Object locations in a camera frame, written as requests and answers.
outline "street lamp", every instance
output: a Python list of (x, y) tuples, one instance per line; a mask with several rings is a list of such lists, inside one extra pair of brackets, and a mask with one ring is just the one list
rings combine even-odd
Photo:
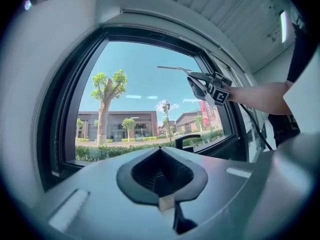
[(165, 113), (166, 115), (166, 121), (167, 121), (167, 124), (168, 124), (168, 131), (169, 131), (169, 137), (170, 137), (170, 141), (171, 141), (171, 132), (170, 132), (170, 124), (169, 124), (169, 115), (168, 115), (168, 111), (170, 110), (170, 103), (168, 101), (166, 101), (165, 103), (163, 103), (163, 112)]

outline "black sleeve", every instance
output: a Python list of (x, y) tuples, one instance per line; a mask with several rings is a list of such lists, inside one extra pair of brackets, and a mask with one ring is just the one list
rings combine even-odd
[(296, 36), (295, 45), (289, 73), (286, 79), (294, 83), (304, 71), (310, 59), (312, 58), (317, 47), (317, 42), (312, 40), (312, 38), (307, 33), (304, 33), (295, 24), (293, 24), (293, 27)]

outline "red banner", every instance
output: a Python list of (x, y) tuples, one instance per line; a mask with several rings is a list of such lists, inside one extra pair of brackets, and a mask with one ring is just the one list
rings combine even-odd
[(211, 109), (209, 104), (208, 104), (208, 102), (204, 102), (204, 105), (206, 107), (206, 110), (208, 111), (210, 122), (216, 120), (216, 115), (215, 115), (215, 112), (214, 112), (215, 108), (213, 107), (213, 109)]
[(205, 126), (209, 125), (209, 122), (216, 120), (216, 114), (214, 112), (215, 107), (213, 109), (210, 108), (208, 102), (200, 100), (199, 105), (202, 112), (202, 121)]
[(199, 105), (200, 105), (201, 113), (202, 113), (202, 122), (204, 125), (208, 125), (209, 119), (208, 119), (208, 115), (207, 115), (206, 108), (205, 108), (205, 102), (203, 100), (200, 100)]

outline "white ceiling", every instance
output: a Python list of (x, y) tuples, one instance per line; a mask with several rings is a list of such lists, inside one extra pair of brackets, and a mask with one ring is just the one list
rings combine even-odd
[(252, 73), (294, 41), (292, 31), (281, 43), (278, 13), (288, 0), (172, 0), (197, 12), (218, 27), (238, 48)]

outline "ceiling light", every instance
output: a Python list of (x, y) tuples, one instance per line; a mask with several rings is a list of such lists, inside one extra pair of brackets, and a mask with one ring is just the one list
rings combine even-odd
[(26, 0), (24, 2), (24, 9), (27, 11), (31, 8), (32, 4), (31, 4), (31, 1), (30, 0)]
[(280, 12), (281, 20), (281, 42), (284, 43), (287, 40), (288, 28), (287, 28), (287, 13), (286, 11)]

